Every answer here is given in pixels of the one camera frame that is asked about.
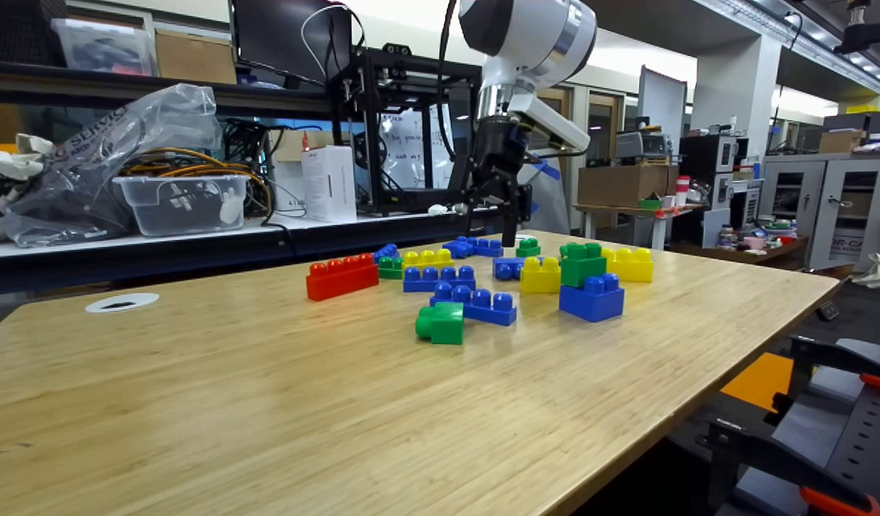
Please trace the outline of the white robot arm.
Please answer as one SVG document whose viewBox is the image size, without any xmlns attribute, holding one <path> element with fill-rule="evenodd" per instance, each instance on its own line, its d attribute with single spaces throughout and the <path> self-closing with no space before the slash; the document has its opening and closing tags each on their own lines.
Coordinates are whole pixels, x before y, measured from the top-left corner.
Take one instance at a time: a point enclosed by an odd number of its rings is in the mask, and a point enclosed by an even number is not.
<svg viewBox="0 0 880 516">
<path fill-rule="evenodd" d="M 591 135 L 551 110 L 539 91 L 585 68 L 595 45 L 595 11 L 585 0 L 448 0 L 439 58 L 448 58 L 449 19 L 483 58 L 468 154 L 468 206 L 501 216 L 501 243 L 515 243 L 528 190 L 515 181 L 532 158 L 531 131 L 551 138 L 552 154 L 585 154 Z"/>
</svg>

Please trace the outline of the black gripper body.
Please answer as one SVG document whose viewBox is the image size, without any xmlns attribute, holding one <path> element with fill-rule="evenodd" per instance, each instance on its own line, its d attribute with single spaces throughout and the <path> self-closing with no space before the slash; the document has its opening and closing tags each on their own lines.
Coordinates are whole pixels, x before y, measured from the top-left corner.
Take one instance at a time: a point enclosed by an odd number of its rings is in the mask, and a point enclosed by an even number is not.
<svg viewBox="0 0 880 516">
<path fill-rule="evenodd" d="M 493 115 L 481 118 L 469 148 L 468 206 L 501 206 L 515 216 L 531 213 L 531 190 L 515 181 L 524 167 L 528 131 L 522 122 Z"/>
</svg>

